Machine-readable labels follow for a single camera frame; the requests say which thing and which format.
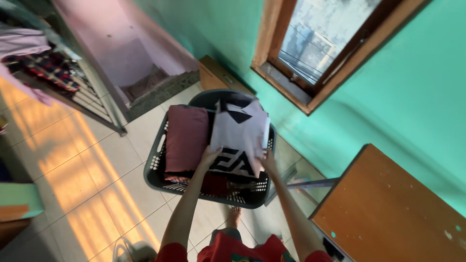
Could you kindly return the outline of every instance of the red cloth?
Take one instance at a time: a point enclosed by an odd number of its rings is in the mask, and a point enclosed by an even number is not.
[[[154,262],[187,262],[186,249],[179,243],[164,246]],[[219,232],[213,245],[198,254],[198,262],[293,262],[295,261],[276,235],[258,248],[248,248],[223,232]],[[304,262],[332,262],[324,251],[315,251]]]
[[[168,108],[165,172],[196,170],[209,143],[205,108],[171,105]]]

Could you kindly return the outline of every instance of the folded maroon shirt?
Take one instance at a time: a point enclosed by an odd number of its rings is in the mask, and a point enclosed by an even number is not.
[[[171,105],[168,109],[166,172],[196,170],[209,141],[205,108]]]

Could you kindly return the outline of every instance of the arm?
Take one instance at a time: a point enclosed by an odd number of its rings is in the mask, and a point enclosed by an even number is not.
[[[194,172],[186,191],[181,196],[173,214],[171,214],[170,221],[168,222],[164,237],[162,238],[162,243],[160,244],[160,249],[170,243],[180,243],[186,249],[188,248],[188,237],[191,230],[192,217],[194,216],[194,210],[198,202],[202,181],[210,165],[220,152],[222,152],[222,148],[210,152],[210,146],[207,146],[204,154],[202,154],[202,160],[196,172]]]
[[[262,158],[260,161],[270,179],[272,179],[275,184],[275,189],[277,191],[278,198],[280,199],[285,218],[287,219],[299,260],[305,261],[306,257],[314,251],[325,251],[325,247],[312,227],[311,221],[309,221],[303,214],[298,204],[296,204],[295,200],[289,193],[287,185],[278,174],[275,159],[270,149],[267,149],[265,157],[266,159]]]

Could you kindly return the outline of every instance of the window sill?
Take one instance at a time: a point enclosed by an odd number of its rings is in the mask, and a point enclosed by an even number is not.
[[[308,105],[312,98],[299,86],[289,81],[284,74],[275,69],[268,62],[263,63],[261,66],[253,63],[251,69],[306,114],[306,116],[311,114],[312,110]]]

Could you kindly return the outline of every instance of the tiled floor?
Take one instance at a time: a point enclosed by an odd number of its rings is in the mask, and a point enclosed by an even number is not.
[[[200,83],[126,125],[128,135],[55,104],[47,107],[0,84],[0,114],[10,119],[0,143],[2,157],[17,158],[15,177],[27,174],[38,186],[45,212],[0,251],[2,261],[111,262],[139,261],[160,247],[180,196],[150,189],[143,178],[145,161],[171,104],[188,103]],[[279,170],[296,164],[297,178],[322,176],[280,136]],[[293,191],[306,215],[315,206]],[[318,200],[321,189],[310,194]],[[208,245],[211,232],[224,228],[231,207],[199,200],[188,244],[188,259]],[[293,241],[277,198],[268,206],[243,210],[239,231],[254,247],[270,234],[281,236],[291,254]]]

